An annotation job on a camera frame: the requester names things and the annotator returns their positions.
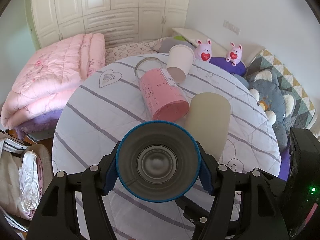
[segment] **white wardrobe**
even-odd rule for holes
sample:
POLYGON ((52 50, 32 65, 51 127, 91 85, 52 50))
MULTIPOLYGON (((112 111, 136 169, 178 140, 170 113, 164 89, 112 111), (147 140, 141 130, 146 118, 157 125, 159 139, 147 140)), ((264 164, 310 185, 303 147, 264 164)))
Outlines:
POLYGON ((183 28, 189 0, 31 0, 41 47, 79 33, 103 33, 106 48, 152 41, 183 28))

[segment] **drawer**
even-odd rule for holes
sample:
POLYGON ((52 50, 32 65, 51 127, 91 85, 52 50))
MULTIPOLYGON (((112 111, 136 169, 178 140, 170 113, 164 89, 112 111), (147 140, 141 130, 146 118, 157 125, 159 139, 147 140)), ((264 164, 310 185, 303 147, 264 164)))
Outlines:
POLYGON ((138 34, 138 22, 113 23, 87 29, 85 33, 102 33, 105 38, 138 34))
POLYGON ((125 44, 137 43, 137 42, 138 42, 137 34, 110 37, 106 39, 106 49, 118 47, 125 44))
POLYGON ((84 27, 90 29, 106 24, 138 21, 138 8, 92 13, 83 17, 84 27))

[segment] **gray pillow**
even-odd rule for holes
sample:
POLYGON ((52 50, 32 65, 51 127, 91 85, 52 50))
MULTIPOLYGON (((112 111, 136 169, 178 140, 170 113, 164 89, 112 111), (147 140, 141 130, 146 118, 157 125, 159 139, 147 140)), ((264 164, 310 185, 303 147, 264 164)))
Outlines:
POLYGON ((151 47, 151 49, 153 49, 154 51, 156 51, 158 53, 169 53, 170 49, 173 46, 179 45, 179 44, 186 45, 189 48, 191 48, 192 50, 195 50, 195 47, 192 44, 190 44, 189 42, 179 41, 179 40, 174 39, 173 37, 169 37, 169 38, 164 39, 161 42, 160 46, 155 45, 155 46, 151 47))

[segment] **blue rim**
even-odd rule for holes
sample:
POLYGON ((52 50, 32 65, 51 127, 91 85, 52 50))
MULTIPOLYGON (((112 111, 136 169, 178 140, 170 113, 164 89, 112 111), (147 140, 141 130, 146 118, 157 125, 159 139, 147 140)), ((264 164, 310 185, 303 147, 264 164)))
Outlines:
POLYGON ((123 139, 121 140, 120 142, 120 145, 118 147, 118 150, 117 150, 117 153, 116 153, 116 168, 117 168, 117 173, 118 173, 118 177, 121 181, 121 184, 124 186, 124 188, 129 191, 132 195, 134 195, 135 197, 139 198, 139 199, 142 199, 144 201, 148 201, 148 202, 154 202, 154 203, 163 203, 163 202, 168 202, 168 201, 172 201, 172 200, 175 200, 177 198, 180 198, 181 196, 183 196, 186 192, 188 192, 189 189, 191 189, 191 187, 193 186, 193 184, 196 182, 197 180, 197 177, 199 175, 199 171, 200 171, 200 166, 201 166, 201 155, 200 155, 200 150, 199 150, 199 147, 198 147, 198 144, 196 143, 195 139, 192 137, 192 135, 187 131, 185 130, 183 127, 173 123, 173 122, 167 122, 167 121, 149 121, 149 122, 144 122, 142 124, 139 124, 135 127, 133 127, 129 132, 127 132, 127 134, 123 137, 123 139), (143 197, 140 197, 139 195, 135 194, 134 192, 132 192, 124 183, 124 181, 122 180, 121 178, 121 175, 120 175, 120 172, 119 172, 119 166, 118 166, 118 160, 119 160, 119 151, 121 149, 121 146, 122 146, 122 143, 126 140, 126 138, 134 131, 136 130, 137 128, 143 126, 143 125, 146 125, 146 124, 149 124, 149 123, 155 123, 155 122, 161 122, 161 123, 167 123, 167 124, 171 124, 175 127, 178 127, 179 129, 181 129, 182 131, 184 131, 189 137, 190 139, 192 140, 194 146, 195 146, 195 149, 196 149, 196 152, 197 152, 197 155, 198 155, 198 168, 197 168, 197 171, 196 171, 196 176, 195 178, 193 179, 192 183, 190 184, 190 186, 184 191, 182 192, 180 195, 176 196, 176 197, 173 197, 173 198, 170 198, 170 199, 166 199, 166 200, 151 200, 151 199, 146 199, 146 198, 143 198, 143 197))

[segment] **wooden floor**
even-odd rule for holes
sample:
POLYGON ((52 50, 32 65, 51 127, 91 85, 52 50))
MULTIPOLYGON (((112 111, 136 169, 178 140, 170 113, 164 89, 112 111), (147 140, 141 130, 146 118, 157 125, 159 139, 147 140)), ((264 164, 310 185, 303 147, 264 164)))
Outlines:
MULTIPOLYGON (((17 136, 17 133, 15 130, 10 130, 9 131, 9 134, 12 136, 12 137, 15 137, 15 138, 18 138, 17 136)), ((30 143, 30 144, 35 144, 33 141, 31 141, 28 137, 25 137, 23 139, 24 141, 30 143)), ((49 139, 45 139, 45 140, 42 140, 42 141, 39 141, 38 144, 43 144, 49 151, 50 155, 52 155, 52 145, 53 145, 53 138, 49 138, 49 139)))

